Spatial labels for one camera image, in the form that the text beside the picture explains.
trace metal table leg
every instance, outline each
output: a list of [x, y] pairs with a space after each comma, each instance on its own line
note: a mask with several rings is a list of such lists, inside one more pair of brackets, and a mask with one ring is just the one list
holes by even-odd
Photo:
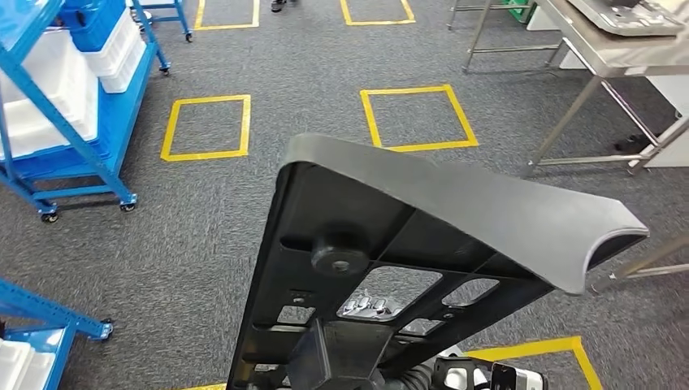
[[[673, 130], [672, 128], [675, 126], [679, 126], [677, 130]], [[639, 173], [644, 167], [646, 167], [646, 164], [648, 164], [649, 161], [653, 160], [654, 157], [656, 157], [664, 148], [667, 148], [670, 146], [673, 142], [675, 142], [684, 132], [689, 129], [689, 115], [677, 120], [669, 129], [667, 129], [667, 132], [672, 131], [669, 136], [663, 138], [661, 136], [661, 139], [658, 140], [658, 145], [656, 145], [648, 154], [647, 159], [642, 159], [636, 162], [636, 165], [632, 167], [629, 170], [629, 173], [632, 175], [636, 175]]]
[[491, 0], [486, 0], [486, 3], [483, 5], [483, 9], [481, 10], [481, 16], [479, 17], [479, 24], [476, 26], [476, 30], [474, 31], [474, 38], [471, 40], [471, 46], [469, 46], [469, 56], [466, 58], [466, 61], [464, 62], [464, 66], [461, 67], [464, 72], [469, 70], [469, 65], [471, 64], [471, 59], [474, 57], [474, 50], [476, 49], [476, 45], [479, 43], [479, 38], [481, 37], [481, 32], [483, 31], [483, 26], [486, 24], [486, 18], [488, 17], [488, 12], [491, 10]]
[[608, 275], [608, 277], [603, 278], [598, 282], [592, 284], [591, 290], [593, 290], [594, 293], [600, 293], [601, 291], [609, 287], [611, 284], [622, 279], [643, 278], [646, 276], [667, 275], [674, 274], [677, 272], [689, 271], [689, 264], [646, 268], [654, 262], [666, 258], [687, 246], [689, 246], [689, 234], [679, 236], [674, 240], [662, 245], [660, 248], [653, 251], [646, 258], [642, 258], [639, 261], [633, 262], [629, 265], [621, 266], [613, 273]]
[[450, 16], [450, 21], [448, 22], [448, 30], [452, 30], [452, 26], [454, 24], [454, 19], [457, 17], [457, 8], [459, 7], [459, 2], [461, 0], [455, 0], [454, 6], [450, 9], [450, 11], [453, 13], [452, 16]]
[[594, 75], [588, 81], [586, 86], [583, 88], [582, 92], [579, 94], [579, 96], [577, 96], [577, 98], [574, 100], [574, 103], [572, 103], [569, 110], [565, 113], [565, 116], [563, 116], [562, 119], [560, 119], [560, 122], [550, 132], [550, 134], [545, 139], [543, 144], [540, 146], [534, 157], [532, 157], [531, 160], [529, 160], [529, 163], [524, 168], [522, 176], [529, 176], [534, 171], [536, 166], [539, 165], [540, 160], [543, 159], [543, 157], [550, 150], [555, 141], [557, 141], [557, 138], [560, 136], [560, 134], [562, 134], [562, 132], [565, 130], [565, 126], [567, 126], [567, 124], [572, 120], [577, 111], [579, 111], [579, 109], [583, 106], [583, 103], [585, 103], [586, 100], [588, 100], [588, 98], [596, 91], [596, 88], [600, 84], [601, 80], [602, 78], [600, 76]]
[[550, 54], [550, 57], [548, 57], [548, 61], [545, 62], [544, 67], [550, 67], [553, 64], [553, 60], [557, 56], [557, 53], [560, 53], [560, 50], [562, 49], [562, 46], [565, 45], [565, 40], [561, 39], [560, 44], [557, 45], [557, 49], [552, 51], [552, 54]]

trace blue plastic bin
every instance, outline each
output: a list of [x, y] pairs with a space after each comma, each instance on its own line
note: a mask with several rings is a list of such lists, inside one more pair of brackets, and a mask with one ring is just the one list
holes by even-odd
[[69, 28], [77, 49], [84, 52], [100, 51], [105, 45], [119, 17], [124, 12], [124, 0], [83, 1], [85, 6], [64, 6], [60, 19]]
[[[103, 128], [98, 129], [98, 138], [89, 141], [101, 158], [110, 157], [108, 147], [108, 131]], [[58, 169], [71, 167], [84, 163], [76, 149], [69, 145], [56, 146], [50, 149], [40, 150], [26, 156], [13, 159], [15, 169], [21, 172], [22, 176], [38, 176], [50, 173]]]

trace metal bar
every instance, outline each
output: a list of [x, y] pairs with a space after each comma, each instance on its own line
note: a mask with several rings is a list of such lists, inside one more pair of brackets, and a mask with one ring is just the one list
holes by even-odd
[[562, 46], [565, 45], [565, 40], [561, 39], [560, 43], [557, 45], [557, 49], [555, 49], [552, 54], [550, 54], [550, 57], [548, 57], [548, 61], [545, 62], [544, 67], [550, 67], [553, 65], [553, 60], [557, 56], [557, 53], [560, 53], [560, 50], [562, 49]]
[[453, 24], [454, 24], [454, 19], [455, 19], [455, 17], [457, 16], [457, 12], [456, 12], [455, 10], [457, 9], [457, 7], [459, 7], [459, 2], [460, 2], [460, 1], [461, 1], [461, 0], [455, 0], [455, 2], [454, 2], [454, 7], [452, 7], [452, 8], [450, 9], [450, 11], [452, 12], [452, 15], [450, 16], [450, 21], [447, 23], [448, 30], [452, 30], [452, 26], [453, 26]]
[[[134, 9], [136, 10], [136, 17], [142, 21], [148, 20], [144, 13], [144, 9], [141, 8], [141, 3], [139, 3], [139, 0], [132, 0], [132, 3], [134, 5]], [[158, 40], [155, 38], [155, 34], [153, 34], [153, 29], [150, 27], [150, 23], [141, 23], [141, 25], [144, 26], [146, 36], [149, 38], [149, 43], [155, 44], [156, 55], [158, 56], [158, 61], [160, 61], [160, 70], [168, 70], [170, 68], [170, 63], [167, 61], [167, 59], [165, 59], [165, 54], [163, 54], [163, 51], [160, 50], [160, 45], [158, 44]]]
[[41, 199], [55, 199], [58, 197], [76, 197], [80, 195], [93, 195], [96, 193], [109, 193], [111, 188], [107, 185], [87, 185], [84, 187], [74, 187], [65, 189], [53, 189], [50, 191], [40, 191], [33, 194], [33, 198]]
[[474, 49], [474, 53], [508, 53], [512, 51], [537, 51], [537, 50], [557, 50], [560, 45], [527, 45], [511, 47], [487, 47]]
[[[531, 8], [531, 6], [517, 6], [517, 5], [491, 5], [491, 11], [494, 10], [526, 10]], [[453, 7], [453, 10], [455, 12], [462, 12], [462, 11], [481, 11], [483, 9], [483, 6], [455, 6]]]
[[577, 111], [579, 111], [579, 109], [583, 106], [583, 103], [585, 103], [586, 100], [588, 100], [588, 98], [596, 91], [598, 84], [600, 84], [600, 80], [600, 76], [593, 76], [588, 81], [586, 86], [583, 88], [582, 92], [577, 96], [577, 98], [570, 106], [569, 110], [567, 110], [565, 115], [560, 119], [560, 122], [557, 123], [555, 128], [545, 138], [543, 144], [540, 146], [535, 155], [531, 158], [531, 160], [529, 160], [529, 163], [524, 168], [522, 176], [529, 176], [534, 171], [534, 169], [537, 166], [539, 166], [540, 160], [543, 159], [543, 157], [550, 150], [555, 141], [557, 141], [557, 138], [565, 130], [567, 124], [572, 120]]
[[31, 99], [38, 110], [54, 124], [60, 133], [67, 139], [81, 157], [84, 158], [98, 176], [112, 189], [117, 197], [123, 202], [130, 202], [133, 194], [124, 186], [122, 180], [114, 173], [110, 172], [101, 157], [93, 150], [83, 138], [76, 132], [74, 127], [65, 119], [62, 113], [53, 103], [43, 94], [38, 85], [33, 82], [26, 70], [14, 61], [4, 48], [0, 47], [0, 68], [15, 82], [27, 98]]
[[653, 160], [663, 149], [672, 145], [672, 143], [675, 142], [682, 134], [684, 134], [687, 129], [689, 129], [689, 115], [677, 120], [672, 124], [672, 126], [670, 126], [670, 128], [665, 130], [666, 132], [670, 132], [669, 135], [666, 137], [661, 136], [658, 146], [651, 149], [650, 152], [643, 154], [644, 156], [647, 156], [648, 159], [639, 160], [636, 165], [629, 170], [629, 173], [632, 175], [639, 173], [642, 169], [644, 169], [644, 167], [646, 167], [646, 164], [648, 164], [649, 161]]
[[181, 20], [179, 16], [151, 16], [149, 21], [151, 22], [176, 22]]
[[573, 158], [549, 158], [541, 160], [540, 166], [546, 165], [570, 165], [570, 164], [593, 164], [593, 163], [619, 163], [620, 161], [648, 160], [648, 157], [641, 154], [612, 155], [612, 156], [593, 156], [593, 157], [573, 157]]
[[168, 10], [175, 8], [174, 4], [150, 4], [146, 6], [141, 6], [145, 10]]
[[627, 279], [644, 278], [646, 276], [658, 276], [677, 274], [679, 272], [689, 271], [689, 264], [678, 264], [676, 266], [657, 266], [654, 268], [645, 268], [636, 271], [635, 274], [628, 275]]
[[488, 17], [488, 12], [490, 12], [490, 10], [491, 0], [486, 0], [485, 4], [483, 5], [483, 10], [481, 11], [481, 16], [479, 17], [479, 24], [476, 26], [474, 37], [471, 39], [469, 50], [467, 50], [469, 56], [466, 58], [464, 66], [461, 67], [464, 72], [469, 70], [471, 59], [474, 57], [474, 49], [476, 49], [476, 45], [479, 43], [479, 38], [481, 37], [481, 32], [483, 31], [483, 26], [486, 24], [486, 18]]
[[658, 146], [658, 138], [653, 134], [653, 132], [646, 126], [646, 124], [643, 122], [643, 120], [634, 112], [634, 109], [631, 108], [629, 103], [627, 103], [624, 100], [624, 97], [620, 95], [620, 93], [606, 80], [603, 79], [600, 81], [600, 84], [603, 85], [603, 89], [608, 92], [608, 94], [617, 102], [617, 104], [622, 108], [623, 111], [625, 111], [625, 114], [629, 116], [632, 122], [636, 125], [639, 130], [648, 138], [649, 141], [651, 141], [651, 145], [653, 146]]
[[94, 339], [106, 338], [112, 329], [110, 324], [101, 323], [95, 318], [77, 313], [2, 279], [0, 279], [0, 301], [20, 308], [32, 318], [42, 319], [48, 324], [63, 326], [71, 324], [78, 332]]
[[671, 254], [674, 254], [675, 252], [678, 252], [680, 249], [689, 246], [689, 234], [685, 234], [683, 236], [679, 236], [670, 242], [665, 243], [662, 245], [660, 248], [657, 248], [651, 254], [649, 254], [646, 258], [641, 258], [640, 260], [637, 260], [635, 262], [632, 262], [631, 264], [626, 264], [624, 266], [619, 267], [617, 270], [615, 270], [613, 273], [608, 275], [607, 278], [604, 278], [594, 284], [591, 285], [591, 289], [596, 292], [600, 293], [607, 287], [609, 287], [611, 284], [613, 284], [616, 280], [621, 280], [621, 279], [629, 279], [632, 277], [644, 277], [644, 276], [651, 276], [651, 275], [663, 275], [660, 273], [654, 273], [654, 271], [649, 271], [646, 275], [637, 275], [637, 276], [632, 276], [634, 274], [643, 274], [642, 270], [646, 269], [647, 266], [650, 266], [654, 262], [657, 262], [663, 258], [666, 258], [670, 256]]
[[574, 56], [575, 56], [579, 61], [581, 61], [581, 63], [583, 64], [583, 66], [586, 67], [586, 69], [588, 69], [588, 71], [589, 71], [591, 74], [593, 74], [594, 76], [598, 76], [598, 73], [596, 73], [596, 69], [594, 69], [594, 68], [591, 66], [591, 64], [588, 63], [588, 61], [582, 56], [582, 54], [579, 53], [579, 50], [577, 50], [576, 46], [572, 45], [572, 41], [570, 41], [570, 39], [567, 38], [567, 37], [562, 37], [562, 40], [565, 41], [565, 43], [567, 44], [567, 48], [568, 48], [572, 53], [574, 53]]
[[182, 30], [184, 34], [189, 34], [189, 26], [187, 25], [187, 18], [184, 17], [184, 9], [180, 4], [179, 0], [175, 0], [175, 8], [177, 8], [177, 15], [180, 17], [180, 23], [182, 23]]
[[7, 121], [5, 120], [5, 105], [0, 96], [0, 141], [2, 142], [2, 153], [5, 156], [5, 171], [10, 180], [16, 179], [15, 166], [12, 162], [12, 148], [10, 146], [10, 136], [7, 134]]
[[12, 327], [11, 332], [12, 333], [41, 332], [41, 331], [53, 331], [53, 330], [61, 330], [61, 329], [64, 329], [64, 325], [40, 324], [40, 325], [28, 325], [26, 327]]
[[67, 365], [67, 357], [69, 356], [69, 350], [72, 348], [72, 343], [74, 342], [75, 336], [75, 327], [66, 326], [64, 328], [63, 336], [58, 341], [58, 349], [55, 354], [53, 368], [50, 370], [48, 382], [45, 384], [44, 389], [58, 388], [60, 385], [60, 379], [64, 368]]
[[36, 207], [38, 212], [41, 214], [52, 214], [58, 209], [56, 205], [48, 201], [34, 199], [33, 192], [21, 185], [21, 182], [19, 182], [18, 180], [10, 180], [10, 178], [3, 175], [2, 172], [0, 172], [0, 182], [9, 187], [12, 191], [14, 191], [20, 197], [22, 197], [26, 202]]
[[519, 18], [519, 23], [524, 23], [526, 24], [529, 21], [529, 17], [531, 17], [531, 13], [533, 13], [534, 9], [536, 8], [536, 1], [535, 0], [529, 0], [529, 2], [526, 4], [527, 11], [522, 12], [520, 15], [521, 17]]

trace stainless steel table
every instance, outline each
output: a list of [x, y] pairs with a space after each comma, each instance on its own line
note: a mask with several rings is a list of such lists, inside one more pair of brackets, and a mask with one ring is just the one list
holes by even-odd
[[591, 285], [594, 293], [601, 293], [604, 289], [617, 283], [619, 280], [645, 278], [648, 276], [676, 274], [678, 272], [689, 271], [689, 264], [678, 264], [675, 266], [656, 266], [648, 268], [655, 262], [659, 262], [684, 248], [689, 248], [689, 233], [675, 237], [673, 240], [663, 244], [660, 248], [651, 252], [647, 257], [641, 258], [631, 264], [619, 267], [613, 273]]
[[[468, 50], [464, 70], [468, 70], [471, 59], [476, 53], [500, 53], [528, 50], [555, 50], [546, 66], [550, 66], [557, 51], [563, 46], [570, 50], [593, 74], [591, 80], [572, 103], [572, 106], [562, 117], [560, 122], [546, 137], [539, 150], [527, 164], [524, 175], [530, 175], [537, 166], [580, 164], [580, 163], [612, 163], [621, 161], [636, 161], [630, 169], [634, 174], [653, 159], [663, 148], [669, 146], [679, 138], [688, 128], [687, 118], [680, 119], [674, 126], [678, 127], [672, 136], [659, 140], [653, 135], [648, 126], [632, 110], [613, 86], [606, 80], [613, 77], [629, 76], [663, 76], [689, 74], [689, 28], [677, 37], [619, 37], [598, 29], [567, 0], [535, 0], [546, 15], [562, 31], [562, 41], [559, 45], [530, 45], [498, 48], [477, 48], [488, 12], [494, 5], [487, 0], [483, 6], [479, 25], [476, 27], [474, 39]], [[678, 20], [689, 24], [689, 0], [658, 0]], [[574, 117], [583, 103], [602, 85], [606, 92], [620, 105], [639, 130], [650, 140], [653, 150], [645, 154], [595, 156], [581, 158], [544, 159], [553, 143], [562, 134], [566, 125]]]

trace blue shelf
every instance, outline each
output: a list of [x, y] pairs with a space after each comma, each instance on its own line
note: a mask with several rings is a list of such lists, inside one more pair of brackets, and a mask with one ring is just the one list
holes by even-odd
[[[146, 50], [132, 82], [124, 93], [106, 93], [100, 88], [98, 96], [98, 127], [107, 128], [111, 147], [110, 155], [103, 159], [110, 172], [119, 174], [124, 155], [127, 153], [129, 138], [137, 121], [141, 100], [144, 97], [150, 69], [155, 59], [156, 44], [146, 44]], [[22, 160], [15, 161], [15, 169], [21, 177], [31, 180], [53, 180], [78, 176], [95, 176], [97, 173], [86, 162], [71, 167], [59, 168], [52, 172], [31, 175], [30, 164], [23, 166]]]
[[24, 60], [55, 20], [63, 3], [64, 0], [0, 0], [0, 42], [17, 63]]
[[71, 326], [12, 329], [6, 332], [5, 340], [29, 343], [38, 353], [55, 354], [55, 361], [44, 387], [44, 390], [54, 390], [60, 383], [75, 334], [74, 327]]

